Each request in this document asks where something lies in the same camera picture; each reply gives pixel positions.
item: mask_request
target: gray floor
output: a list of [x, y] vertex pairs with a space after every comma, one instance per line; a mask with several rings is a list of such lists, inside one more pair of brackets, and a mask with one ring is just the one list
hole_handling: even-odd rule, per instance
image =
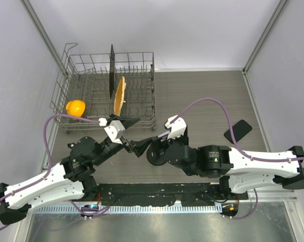
[[[201, 97], [214, 97], [228, 108], [233, 123], [246, 120], [253, 130], [239, 143], [244, 150], [265, 151], [265, 145], [255, 117], [251, 100], [241, 71], [220, 72], [166, 72], [155, 74], [157, 130], [127, 130], [127, 139], [140, 140], [163, 133], [162, 124], [167, 118], [180, 113], [187, 105]], [[228, 129], [221, 108], [212, 102], [199, 103], [184, 116], [189, 130], [190, 146], [231, 144], [223, 134]], [[65, 134], [59, 129], [52, 157], [55, 163], [69, 155], [67, 143], [76, 142], [84, 135], [100, 142], [106, 134], [103, 130]], [[186, 176], [181, 170], [165, 164], [151, 165], [145, 155], [139, 159], [120, 151], [96, 168], [94, 177], [98, 183], [179, 183], [202, 182], [208, 179]]]
[[[249, 213], [253, 205], [241, 204], [238, 216]], [[284, 203], [259, 203], [256, 212], [244, 220], [223, 219], [217, 213], [133, 214], [106, 215], [67, 226], [79, 217], [34, 214], [26, 241], [296, 241]], [[53, 232], [44, 227], [65, 228]]]

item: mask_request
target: white wall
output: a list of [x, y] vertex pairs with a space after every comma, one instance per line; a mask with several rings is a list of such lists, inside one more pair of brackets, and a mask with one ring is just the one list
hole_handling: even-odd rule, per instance
[[31, 0], [59, 54], [154, 51], [157, 69], [243, 68], [278, 0]]
[[304, 147], [304, 0], [290, 1], [249, 78], [273, 151]]
[[[39, 172], [57, 65], [20, 1], [0, 1], [0, 183]], [[13, 241], [16, 224], [0, 232]]]

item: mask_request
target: orange bowl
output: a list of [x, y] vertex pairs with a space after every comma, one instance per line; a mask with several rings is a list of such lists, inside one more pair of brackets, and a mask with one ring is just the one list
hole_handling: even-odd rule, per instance
[[81, 117], [86, 109], [86, 103], [81, 100], [73, 100], [67, 103], [66, 110], [67, 114], [76, 117]]

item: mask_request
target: metal wire rack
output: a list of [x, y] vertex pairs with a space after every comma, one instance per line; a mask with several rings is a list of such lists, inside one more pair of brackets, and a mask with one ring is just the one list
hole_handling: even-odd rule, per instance
[[[77, 43], [67, 43], [63, 52], [63, 68], [59, 71], [50, 108], [54, 113], [67, 113], [66, 104], [83, 100], [83, 117], [98, 119], [113, 113], [114, 94], [109, 97], [110, 54], [70, 54]], [[155, 129], [154, 53], [115, 53], [115, 87], [125, 77], [125, 103], [121, 116], [140, 117], [133, 128]], [[98, 124], [69, 118], [57, 118], [57, 124], [67, 132], [101, 129]]]

